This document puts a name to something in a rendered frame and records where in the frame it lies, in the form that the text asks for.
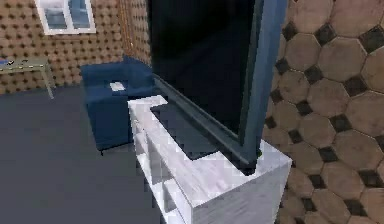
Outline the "black television set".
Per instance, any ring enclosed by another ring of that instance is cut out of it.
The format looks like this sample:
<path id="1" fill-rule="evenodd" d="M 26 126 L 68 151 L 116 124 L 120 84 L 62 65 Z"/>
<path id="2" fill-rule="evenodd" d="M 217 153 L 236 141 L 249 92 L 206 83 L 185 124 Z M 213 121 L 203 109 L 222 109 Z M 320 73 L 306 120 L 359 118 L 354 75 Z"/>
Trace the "black television set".
<path id="1" fill-rule="evenodd" d="M 288 0 L 147 0 L 155 116 L 191 160 L 256 170 Z"/>

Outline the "white television stand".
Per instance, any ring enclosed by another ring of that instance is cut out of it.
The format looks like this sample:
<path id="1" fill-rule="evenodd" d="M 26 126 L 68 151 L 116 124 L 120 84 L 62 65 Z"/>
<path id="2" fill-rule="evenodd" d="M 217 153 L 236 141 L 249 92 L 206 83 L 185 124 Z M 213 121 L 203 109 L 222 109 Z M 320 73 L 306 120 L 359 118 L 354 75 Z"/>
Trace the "white television stand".
<path id="1" fill-rule="evenodd" d="M 136 157 L 165 224 L 274 224 L 292 160 L 265 141 L 249 176 L 220 152 L 191 160 L 151 112 L 165 103 L 128 102 Z"/>

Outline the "white framed window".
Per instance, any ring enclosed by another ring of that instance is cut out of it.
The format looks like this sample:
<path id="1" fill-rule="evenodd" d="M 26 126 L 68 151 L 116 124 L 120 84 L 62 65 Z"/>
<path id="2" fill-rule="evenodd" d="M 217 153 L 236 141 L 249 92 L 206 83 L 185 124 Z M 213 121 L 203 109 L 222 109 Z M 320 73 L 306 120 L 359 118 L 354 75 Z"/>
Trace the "white framed window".
<path id="1" fill-rule="evenodd" d="M 91 0 L 34 0 L 45 35 L 94 34 Z"/>

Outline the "grey-green table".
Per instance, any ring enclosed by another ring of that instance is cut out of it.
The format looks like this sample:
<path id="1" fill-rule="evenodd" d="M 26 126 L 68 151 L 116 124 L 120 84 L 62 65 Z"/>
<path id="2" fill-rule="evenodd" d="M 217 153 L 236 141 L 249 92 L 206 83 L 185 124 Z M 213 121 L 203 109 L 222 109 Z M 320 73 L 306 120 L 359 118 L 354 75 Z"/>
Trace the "grey-green table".
<path id="1" fill-rule="evenodd" d="M 52 89 L 56 87 L 52 69 L 47 57 L 26 57 L 13 59 L 15 62 L 12 65 L 0 63 L 0 74 L 12 74 L 18 72 L 39 71 L 51 99 L 54 98 Z"/>

